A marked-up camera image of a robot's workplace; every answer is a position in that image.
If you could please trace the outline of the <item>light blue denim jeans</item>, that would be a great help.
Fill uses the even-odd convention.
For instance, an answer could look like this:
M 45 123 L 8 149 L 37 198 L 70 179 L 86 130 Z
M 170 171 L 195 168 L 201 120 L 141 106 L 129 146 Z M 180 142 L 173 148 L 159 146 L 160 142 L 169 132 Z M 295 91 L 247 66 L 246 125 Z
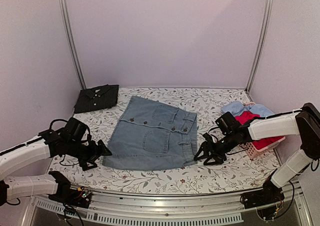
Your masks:
M 194 165 L 197 114 L 132 96 L 107 144 L 102 165 L 118 170 L 162 171 Z

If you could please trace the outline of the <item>black pinstriped shirt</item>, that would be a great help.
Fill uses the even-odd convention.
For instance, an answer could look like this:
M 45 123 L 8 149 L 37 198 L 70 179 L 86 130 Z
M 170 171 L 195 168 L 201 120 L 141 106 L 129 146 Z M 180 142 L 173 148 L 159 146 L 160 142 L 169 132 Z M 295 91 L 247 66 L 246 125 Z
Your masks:
M 88 113 L 115 107 L 118 103 L 119 85 L 106 84 L 80 91 L 74 113 Z

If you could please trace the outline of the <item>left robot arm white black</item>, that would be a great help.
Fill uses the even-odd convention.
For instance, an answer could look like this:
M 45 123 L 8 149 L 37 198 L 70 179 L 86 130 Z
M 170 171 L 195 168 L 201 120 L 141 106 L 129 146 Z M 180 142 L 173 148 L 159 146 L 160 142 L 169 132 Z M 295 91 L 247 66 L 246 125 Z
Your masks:
M 49 170 L 55 157 L 70 156 L 82 171 L 97 168 L 97 160 L 111 156 L 102 140 L 94 141 L 90 128 L 71 117 L 65 125 L 49 128 L 32 139 L 0 153 L 0 204 L 13 204 L 13 200 L 37 195 L 47 195 L 52 201 L 87 209 L 91 191 L 81 186 L 76 189 L 61 172 Z

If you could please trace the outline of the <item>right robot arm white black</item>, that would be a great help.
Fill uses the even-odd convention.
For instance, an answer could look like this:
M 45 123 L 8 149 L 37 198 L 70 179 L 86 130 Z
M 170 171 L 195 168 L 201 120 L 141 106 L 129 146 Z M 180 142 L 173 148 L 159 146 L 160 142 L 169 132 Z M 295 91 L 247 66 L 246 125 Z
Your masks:
M 310 102 L 299 109 L 264 117 L 250 112 L 235 117 L 226 111 L 215 123 L 223 138 L 214 141 L 212 135 L 205 133 L 205 141 L 194 156 L 195 161 L 204 160 L 205 165 L 223 164 L 227 154 L 239 145 L 251 144 L 248 152 L 261 153 L 286 136 L 300 137 L 300 148 L 263 183 L 258 194 L 262 204 L 269 204 L 286 183 L 320 159 L 320 113 Z

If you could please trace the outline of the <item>pink perforated laundry basket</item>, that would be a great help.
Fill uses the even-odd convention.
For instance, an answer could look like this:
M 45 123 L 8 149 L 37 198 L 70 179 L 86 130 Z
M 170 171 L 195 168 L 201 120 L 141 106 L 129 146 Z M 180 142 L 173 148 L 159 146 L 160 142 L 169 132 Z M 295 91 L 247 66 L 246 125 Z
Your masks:
M 248 142 L 240 146 L 246 149 L 246 154 L 250 159 L 254 159 L 277 147 L 279 143 L 286 139 L 285 136 L 263 138 L 258 141 Z

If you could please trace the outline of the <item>light blue shirt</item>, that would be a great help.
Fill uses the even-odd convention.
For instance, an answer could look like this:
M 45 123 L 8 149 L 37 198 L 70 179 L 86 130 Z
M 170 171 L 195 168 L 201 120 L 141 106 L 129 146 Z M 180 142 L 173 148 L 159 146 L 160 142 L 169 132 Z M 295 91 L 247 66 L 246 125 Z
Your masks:
M 221 108 L 222 113 L 230 112 L 234 117 L 242 115 L 244 112 L 251 112 L 260 117 L 272 116 L 275 113 L 265 107 L 263 104 L 255 104 L 253 102 L 243 104 L 240 101 L 231 102 Z

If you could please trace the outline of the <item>red garment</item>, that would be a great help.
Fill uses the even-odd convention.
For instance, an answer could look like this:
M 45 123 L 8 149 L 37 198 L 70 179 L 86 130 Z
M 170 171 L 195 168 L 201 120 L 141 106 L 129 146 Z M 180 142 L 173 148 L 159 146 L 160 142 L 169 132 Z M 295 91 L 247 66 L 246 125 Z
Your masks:
M 254 114 L 250 111 L 244 111 L 241 115 L 235 116 L 235 119 L 240 122 L 241 125 L 244 125 L 247 123 L 249 120 L 255 119 L 260 117 L 258 114 Z M 262 150 L 266 148 L 267 146 L 277 142 L 284 140 L 286 137 L 285 136 L 277 136 L 277 137 L 269 137 L 269 138 L 263 138 L 260 140 L 254 140 L 252 144 L 257 150 Z

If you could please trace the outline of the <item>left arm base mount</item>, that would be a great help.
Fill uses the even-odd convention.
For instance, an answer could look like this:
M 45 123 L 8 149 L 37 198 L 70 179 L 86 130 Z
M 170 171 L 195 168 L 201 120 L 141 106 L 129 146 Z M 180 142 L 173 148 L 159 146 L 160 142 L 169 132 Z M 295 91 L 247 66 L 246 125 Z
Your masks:
M 92 191 L 83 187 L 74 189 L 59 187 L 55 194 L 49 194 L 48 198 L 52 201 L 88 209 L 92 199 Z

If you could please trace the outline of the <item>front aluminium rail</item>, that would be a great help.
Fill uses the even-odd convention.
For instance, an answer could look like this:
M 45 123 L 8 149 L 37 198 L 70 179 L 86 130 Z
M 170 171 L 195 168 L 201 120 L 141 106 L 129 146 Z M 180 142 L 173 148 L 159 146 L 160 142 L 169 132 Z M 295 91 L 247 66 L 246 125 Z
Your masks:
M 245 208 L 242 192 L 155 195 L 94 190 L 88 208 L 65 211 L 47 196 L 29 200 L 24 226 L 314 226 L 298 181 L 283 188 L 275 219 L 260 218 L 273 205 Z

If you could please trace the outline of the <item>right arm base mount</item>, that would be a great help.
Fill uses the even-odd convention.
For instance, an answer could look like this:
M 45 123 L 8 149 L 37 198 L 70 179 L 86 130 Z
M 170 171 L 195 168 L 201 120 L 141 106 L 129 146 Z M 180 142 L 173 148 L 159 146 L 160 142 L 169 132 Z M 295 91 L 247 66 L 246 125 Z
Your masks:
M 273 221 L 284 203 L 284 193 L 281 188 L 262 188 L 246 192 L 240 196 L 240 203 L 245 209 L 256 208 L 257 215 L 263 221 Z

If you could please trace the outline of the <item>left aluminium frame post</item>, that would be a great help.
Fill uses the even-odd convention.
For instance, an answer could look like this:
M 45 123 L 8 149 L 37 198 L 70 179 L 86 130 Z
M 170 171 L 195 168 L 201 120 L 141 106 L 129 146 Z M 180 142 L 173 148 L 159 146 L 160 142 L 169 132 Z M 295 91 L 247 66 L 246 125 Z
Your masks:
M 69 47 L 71 59 L 73 62 L 73 66 L 75 69 L 76 77 L 79 82 L 79 86 L 82 90 L 86 89 L 86 83 L 85 83 L 85 78 L 84 74 L 81 68 L 80 60 L 78 57 L 78 52 L 73 36 L 73 31 L 72 31 L 72 26 L 71 26 L 71 21 L 70 21 L 70 16 L 68 12 L 68 5 L 67 5 L 67 0 L 58 0 L 59 1 L 59 6 L 60 6 L 60 11 L 61 11 L 61 16 L 62 16 L 62 22 L 66 34 L 66 39 L 67 39 L 67 44 Z

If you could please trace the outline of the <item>aluminium frame post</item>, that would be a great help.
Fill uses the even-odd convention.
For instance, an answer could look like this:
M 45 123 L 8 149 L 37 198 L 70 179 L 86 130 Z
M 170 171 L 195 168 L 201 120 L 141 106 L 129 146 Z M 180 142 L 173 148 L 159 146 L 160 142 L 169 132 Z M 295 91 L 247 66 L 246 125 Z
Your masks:
M 254 54 L 249 78 L 248 78 L 248 81 L 247 81 L 247 84 L 245 87 L 245 91 L 247 92 L 248 95 L 250 95 L 250 93 L 253 89 L 253 84 L 254 84 L 254 81 L 256 78 L 259 63 L 260 63 L 261 56 L 263 53 L 263 47 L 264 47 L 265 39 L 266 39 L 267 32 L 268 32 L 268 26 L 269 26 L 269 22 L 270 22 L 271 13 L 272 13 L 272 7 L 273 7 L 273 0 L 265 0 L 257 47 L 256 47 L 256 51 Z
M 84 74 L 81 68 L 80 60 L 78 57 L 78 52 L 73 36 L 73 31 L 72 31 L 72 26 L 71 26 L 71 21 L 70 21 L 70 16 L 68 12 L 68 5 L 67 5 L 67 0 L 58 0 L 59 1 L 59 6 L 60 6 L 60 11 L 61 11 L 61 16 L 62 16 L 62 22 L 66 34 L 66 39 L 67 39 L 67 44 L 69 47 L 71 59 L 73 62 L 73 66 L 75 69 L 76 77 L 79 82 L 79 86 L 82 90 L 86 89 L 86 83 L 85 83 L 85 78 Z

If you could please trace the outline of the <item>right aluminium frame post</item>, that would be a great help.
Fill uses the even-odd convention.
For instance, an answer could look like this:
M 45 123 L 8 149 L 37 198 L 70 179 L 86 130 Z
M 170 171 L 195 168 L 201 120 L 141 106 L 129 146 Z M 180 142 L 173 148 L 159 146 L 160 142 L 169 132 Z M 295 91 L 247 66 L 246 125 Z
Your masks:
M 253 84 L 254 84 L 254 81 L 256 78 L 259 63 L 260 63 L 261 56 L 263 53 L 263 47 L 264 47 L 265 39 L 266 39 L 267 32 L 268 32 L 268 26 L 269 26 L 269 22 L 270 22 L 271 13 L 272 13 L 272 7 L 273 7 L 273 0 L 265 0 L 257 47 L 256 47 L 256 51 L 254 54 L 249 78 L 248 78 L 248 81 L 247 81 L 247 84 L 245 87 L 245 91 L 247 92 L 248 95 L 250 95 L 250 93 L 253 89 Z

